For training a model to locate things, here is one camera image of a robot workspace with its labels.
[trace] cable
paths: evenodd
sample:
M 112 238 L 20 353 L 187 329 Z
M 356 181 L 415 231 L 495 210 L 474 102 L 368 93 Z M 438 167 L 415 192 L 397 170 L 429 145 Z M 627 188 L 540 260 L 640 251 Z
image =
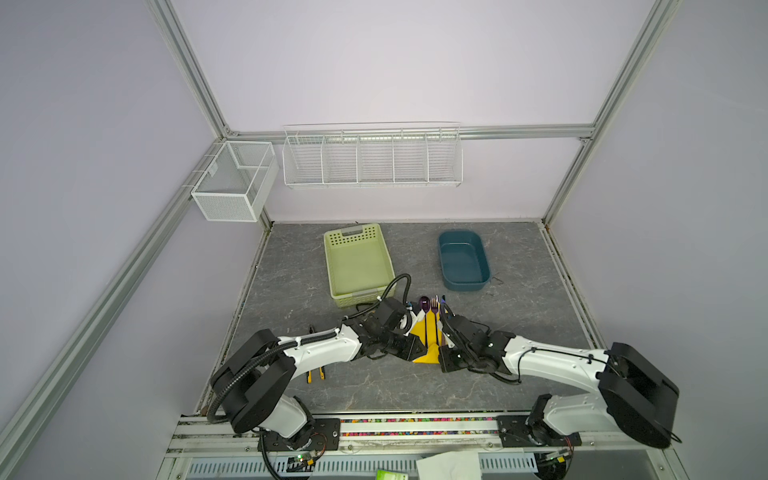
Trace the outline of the cable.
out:
M 537 346 L 535 346 L 535 347 L 532 347 L 531 349 L 534 349 L 534 350 L 538 350 L 538 351 L 540 351 L 540 352 L 562 353 L 563 355 L 570 355 L 570 356 L 575 356 L 575 357 L 578 357 L 578 358 L 580 358 L 580 359 L 587 359 L 587 360 L 590 360 L 590 361 L 595 361 L 595 362 L 598 362 L 598 363 L 603 363 L 604 365 L 606 365 L 606 366 L 609 366 L 609 367 L 611 368 L 611 370 L 613 370 L 613 371 L 614 371 L 614 373 L 615 373 L 616 375 L 618 375 L 618 376 L 622 376 L 622 375 L 621 375 L 621 374 L 620 374 L 620 373 L 619 373 L 619 372 L 618 372 L 618 371 L 617 371 L 617 370 L 614 368 L 614 366 L 613 366 L 613 365 L 611 365 L 610 363 L 608 363 L 608 362 L 606 362 L 606 361 L 604 361 L 604 360 L 596 359 L 596 358 L 594 358 L 594 356 L 592 356 L 592 355 L 589 355 L 589 356 L 584 356 L 584 355 L 578 355 L 578 354 L 576 354 L 576 353 L 570 353 L 570 352 L 561 352 L 561 351 L 559 351 L 559 350 L 542 349 L 542 348 L 539 348 L 539 347 L 537 347 Z
M 568 448 L 571 450 L 571 459 L 568 460 L 568 465 L 565 466 L 565 473 L 563 474 L 563 478 L 568 476 L 568 472 L 571 470 L 571 465 L 573 465 L 574 462 L 574 446 L 571 443 L 571 439 L 568 438 L 568 436 L 565 436 L 565 442 L 568 443 Z
M 274 480 L 285 480 L 280 476 L 280 474 L 277 473 L 277 471 L 275 471 L 275 468 L 272 466 L 269 457 L 266 456 L 266 442 L 264 441 L 264 432 L 265 430 L 259 429 L 259 450 L 261 450 L 261 458 L 264 460 L 264 466 L 270 475 L 272 475 Z
M 402 304 L 406 305 L 408 303 L 408 291 L 411 289 L 411 276 L 407 273 L 400 273 L 398 276 L 392 279 L 391 282 L 389 282 L 389 285 L 386 286 L 384 289 L 384 293 L 382 293 L 380 298 L 386 298 L 386 296 L 389 294 L 389 291 L 395 286 L 395 283 L 398 281 L 406 279 L 406 289 L 402 292 Z M 344 316 L 344 320 L 347 319 L 353 319 L 361 315 L 365 315 L 366 313 L 370 312 L 371 310 L 375 310 L 377 306 L 381 303 L 381 300 L 374 302 L 371 306 L 366 308 L 365 310 L 360 310 L 357 313 L 353 313 L 352 315 L 346 315 Z
M 336 337 L 338 335 L 338 332 L 335 330 L 331 330 L 330 332 L 326 333 L 320 333 L 319 335 L 315 336 L 309 336 L 309 337 L 302 337 L 301 344 L 307 345 L 309 343 L 315 343 L 320 342 L 322 340 L 328 340 Z M 299 343 L 296 340 L 291 340 L 288 343 L 283 343 L 281 345 L 275 346 L 266 352 L 262 353 L 258 357 L 249 360 L 246 365 L 240 369 L 240 371 L 235 375 L 235 377 L 232 379 L 232 381 L 224 387 L 224 389 L 214 397 L 213 400 L 210 401 L 210 404 L 208 406 L 208 413 L 206 414 L 206 418 L 209 423 L 224 423 L 227 421 L 226 415 L 216 415 L 216 411 L 219 409 L 219 406 L 221 405 L 221 402 L 227 397 L 227 395 L 232 392 L 232 390 L 235 388 L 235 386 L 240 383 L 246 376 L 248 376 L 252 371 L 256 369 L 259 365 L 263 364 L 267 360 L 271 359 L 278 353 L 291 349 L 293 347 L 299 346 Z

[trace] blue plastic tub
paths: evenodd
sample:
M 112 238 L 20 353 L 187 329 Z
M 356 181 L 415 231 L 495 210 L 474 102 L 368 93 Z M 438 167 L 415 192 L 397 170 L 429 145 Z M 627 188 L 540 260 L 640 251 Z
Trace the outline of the blue plastic tub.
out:
M 480 236 L 470 230 L 449 230 L 438 238 L 442 282 L 455 292 L 480 290 L 490 279 L 491 269 Z

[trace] green plastic basket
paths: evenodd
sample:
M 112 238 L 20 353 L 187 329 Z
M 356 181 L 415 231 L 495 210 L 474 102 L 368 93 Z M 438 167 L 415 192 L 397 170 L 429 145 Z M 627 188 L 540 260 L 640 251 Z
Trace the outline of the green plastic basket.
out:
M 323 234 L 331 297 L 339 308 L 372 302 L 395 278 L 378 223 Z M 389 296 L 395 294 L 393 287 Z

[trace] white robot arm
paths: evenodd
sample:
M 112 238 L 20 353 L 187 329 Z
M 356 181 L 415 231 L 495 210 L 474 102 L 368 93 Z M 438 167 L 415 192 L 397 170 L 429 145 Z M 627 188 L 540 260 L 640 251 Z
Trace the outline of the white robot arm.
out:
M 297 447 L 313 432 L 313 419 L 297 398 L 283 395 L 288 382 L 313 369 L 349 362 L 373 353 L 413 360 L 426 352 L 416 336 L 399 329 L 406 309 L 397 300 L 381 300 L 365 316 L 345 319 L 338 328 L 303 337 L 275 337 L 261 330 L 210 380 L 216 398 L 211 422 L 229 421 L 235 432 L 271 430 Z M 540 396 L 515 439 L 529 445 L 560 445 L 574 432 L 623 431 L 658 448 L 668 447 L 677 407 L 677 387 L 631 347 L 610 350 L 548 345 L 513 333 L 487 333 L 441 305 L 444 333 L 453 346 L 440 348 L 443 372 L 458 369 L 520 383 L 539 376 L 585 391 L 576 396 Z M 225 414 L 217 416 L 221 404 Z

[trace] white wire mesh basket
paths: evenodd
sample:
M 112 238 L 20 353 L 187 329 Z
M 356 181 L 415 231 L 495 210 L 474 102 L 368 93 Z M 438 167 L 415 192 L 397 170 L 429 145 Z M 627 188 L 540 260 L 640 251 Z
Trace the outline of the white wire mesh basket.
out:
M 257 222 L 279 169 L 271 142 L 225 141 L 192 197 L 208 220 Z
M 458 126 L 288 133 L 283 174 L 291 188 L 459 185 Z

